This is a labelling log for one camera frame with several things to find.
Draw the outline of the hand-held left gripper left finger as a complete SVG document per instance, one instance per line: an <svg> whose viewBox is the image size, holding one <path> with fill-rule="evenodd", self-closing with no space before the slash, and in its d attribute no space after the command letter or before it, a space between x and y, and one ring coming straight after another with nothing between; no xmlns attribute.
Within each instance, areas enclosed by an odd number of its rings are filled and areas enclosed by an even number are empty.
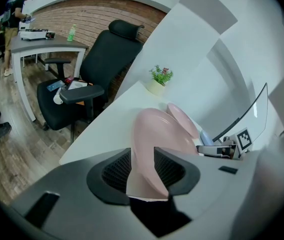
<svg viewBox="0 0 284 240"><path fill-rule="evenodd" d="M9 205L10 218L33 240L155 240L126 195L129 148L61 165Z"/></svg>

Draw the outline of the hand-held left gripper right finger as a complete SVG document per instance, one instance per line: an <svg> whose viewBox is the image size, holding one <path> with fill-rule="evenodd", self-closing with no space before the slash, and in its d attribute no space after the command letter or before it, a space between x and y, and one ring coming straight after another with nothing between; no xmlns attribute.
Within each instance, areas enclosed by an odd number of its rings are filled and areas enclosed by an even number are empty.
<svg viewBox="0 0 284 240"><path fill-rule="evenodd" d="M154 203L157 234L229 234L238 202L228 197L242 161L154 149L156 175L168 200Z"/></svg>

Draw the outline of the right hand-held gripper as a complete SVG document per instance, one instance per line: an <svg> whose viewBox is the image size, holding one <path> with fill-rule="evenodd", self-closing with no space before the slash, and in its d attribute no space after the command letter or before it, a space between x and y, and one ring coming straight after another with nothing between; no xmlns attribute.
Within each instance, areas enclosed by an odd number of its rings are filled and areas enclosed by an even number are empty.
<svg viewBox="0 0 284 240"><path fill-rule="evenodd" d="M223 145L197 145L199 154L209 157L230 157L241 159L252 147L253 141L247 128L230 136L223 137Z"/></svg>

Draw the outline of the blue big plate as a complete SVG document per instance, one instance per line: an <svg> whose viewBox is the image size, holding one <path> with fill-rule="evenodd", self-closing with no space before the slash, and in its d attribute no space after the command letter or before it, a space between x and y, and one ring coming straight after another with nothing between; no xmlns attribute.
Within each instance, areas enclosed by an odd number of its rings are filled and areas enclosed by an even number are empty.
<svg viewBox="0 0 284 240"><path fill-rule="evenodd" d="M212 138L208 135L207 132L205 132L204 130L202 130L200 132L200 139L203 143L204 146L213 146L214 145L214 141L212 140Z"/></svg>

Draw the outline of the pink big plate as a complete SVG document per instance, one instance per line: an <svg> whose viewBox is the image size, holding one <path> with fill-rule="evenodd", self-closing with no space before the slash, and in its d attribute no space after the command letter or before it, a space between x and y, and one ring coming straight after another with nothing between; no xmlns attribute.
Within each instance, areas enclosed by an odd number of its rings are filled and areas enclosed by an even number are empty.
<svg viewBox="0 0 284 240"><path fill-rule="evenodd" d="M166 112L171 115L193 139L199 138L199 132L190 117L178 106L173 103L168 103Z"/></svg>
<svg viewBox="0 0 284 240"><path fill-rule="evenodd" d="M155 147L199 155L191 136L172 116L156 108L141 110L132 128L132 171L126 190L131 198L168 200L169 192L155 170Z"/></svg>

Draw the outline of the potted green plant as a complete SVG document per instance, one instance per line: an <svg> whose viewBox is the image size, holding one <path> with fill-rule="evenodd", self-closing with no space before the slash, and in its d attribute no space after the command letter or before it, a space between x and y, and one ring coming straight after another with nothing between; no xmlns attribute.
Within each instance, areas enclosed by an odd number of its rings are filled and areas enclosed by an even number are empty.
<svg viewBox="0 0 284 240"><path fill-rule="evenodd" d="M166 84L172 79L173 72L169 68L161 68L157 64L149 73L151 74L152 80L147 84L146 88L152 94L161 96L165 91Z"/></svg>

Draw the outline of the white printed booklet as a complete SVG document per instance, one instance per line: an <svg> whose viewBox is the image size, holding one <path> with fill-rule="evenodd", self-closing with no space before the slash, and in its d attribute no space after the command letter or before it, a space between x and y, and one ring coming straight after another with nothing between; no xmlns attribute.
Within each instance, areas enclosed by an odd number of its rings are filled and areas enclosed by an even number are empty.
<svg viewBox="0 0 284 240"><path fill-rule="evenodd" d="M68 90L86 87L87 85L88 85L88 83L87 83L87 82L84 82L84 81L82 81L82 80L73 80L73 81L68 85Z"/></svg>

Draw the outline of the smartphone with blue screen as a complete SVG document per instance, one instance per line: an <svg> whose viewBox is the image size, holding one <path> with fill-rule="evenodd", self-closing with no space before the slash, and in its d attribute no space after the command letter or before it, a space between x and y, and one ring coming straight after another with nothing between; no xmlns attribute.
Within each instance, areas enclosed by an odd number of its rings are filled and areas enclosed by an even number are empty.
<svg viewBox="0 0 284 240"><path fill-rule="evenodd" d="M55 83L52 83L50 85L47 86L47 89L50 91L50 92L53 92L54 90L57 90L61 87L63 87L65 84L63 81L59 80Z"/></svg>

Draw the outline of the black office chair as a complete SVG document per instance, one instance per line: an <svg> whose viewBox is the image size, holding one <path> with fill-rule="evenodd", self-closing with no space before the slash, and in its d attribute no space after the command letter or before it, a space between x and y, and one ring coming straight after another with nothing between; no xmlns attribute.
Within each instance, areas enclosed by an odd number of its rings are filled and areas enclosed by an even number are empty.
<svg viewBox="0 0 284 240"><path fill-rule="evenodd" d="M143 25L135 25L121 19L112 21L102 31L80 67L79 77L74 80L87 82L86 87L68 90L65 84L60 92L63 103L57 105L53 98L57 90L50 92L47 86L55 83L48 80L37 86L37 100L45 120L42 129L59 131L71 128L74 136L75 124L82 121L90 124L109 101L108 89L112 79L131 63L143 48L138 40Z"/></svg>

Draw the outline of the grey desk with white legs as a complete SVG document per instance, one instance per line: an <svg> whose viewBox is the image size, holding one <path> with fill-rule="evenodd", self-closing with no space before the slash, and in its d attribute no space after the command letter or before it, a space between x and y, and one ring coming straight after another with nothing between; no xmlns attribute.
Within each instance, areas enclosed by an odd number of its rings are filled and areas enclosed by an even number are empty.
<svg viewBox="0 0 284 240"><path fill-rule="evenodd" d="M67 41L65 37L57 35L55 39L42 39L27 41L22 40L19 36L12 39L11 43L11 56L13 66L13 76L17 83L20 97L31 121L35 121L36 117L30 106L28 97L26 95L22 69L21 58L35 54L54 53L54 52L77 52L77 60L75 64L74 77L79 77L80 67L84 59L85 51L88 46L77 41Z"/></svg>

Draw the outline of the green plastic bottle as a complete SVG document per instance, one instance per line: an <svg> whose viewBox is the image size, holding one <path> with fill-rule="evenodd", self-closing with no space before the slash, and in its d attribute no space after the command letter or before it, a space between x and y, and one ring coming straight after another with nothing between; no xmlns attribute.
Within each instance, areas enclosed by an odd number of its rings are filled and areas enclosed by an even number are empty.
<svg viewBox="0 0 284 240"><path fill-rule="evenodd" d="M68 42L72 42L74 39L76 33L76 24L73 24L73 26L71 27L70 31L69 31L69 35L67 37L67 41Z"/></svg>

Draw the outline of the white tabletop appliance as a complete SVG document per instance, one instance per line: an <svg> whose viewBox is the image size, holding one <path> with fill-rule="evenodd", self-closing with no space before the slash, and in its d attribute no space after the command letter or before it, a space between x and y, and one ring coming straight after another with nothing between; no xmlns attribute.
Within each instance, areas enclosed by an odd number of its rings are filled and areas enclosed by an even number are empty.
<svg viewBox="0 0 284 240"><path fill-rule="evenodd" d="M51 40L55 38L56 33L48 29L26 29L19 35L22 40Z"/></svg>

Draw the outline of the whiteboard with black frame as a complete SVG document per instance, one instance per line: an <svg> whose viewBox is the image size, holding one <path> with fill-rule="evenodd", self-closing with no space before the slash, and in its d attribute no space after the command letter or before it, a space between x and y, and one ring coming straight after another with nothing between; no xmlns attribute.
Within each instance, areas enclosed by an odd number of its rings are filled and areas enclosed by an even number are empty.
<svg viewBox="0 0 284 240"><path fill-rule="evenodd" d="M267 111L268 85L265 83L257 98L245 111L245 113L214 137L212 141L214 143L222 143L224 137L231 136L237 132L242 132L244 129L247 129L250 134L251 142L253 143L265 130Z"/></svg>

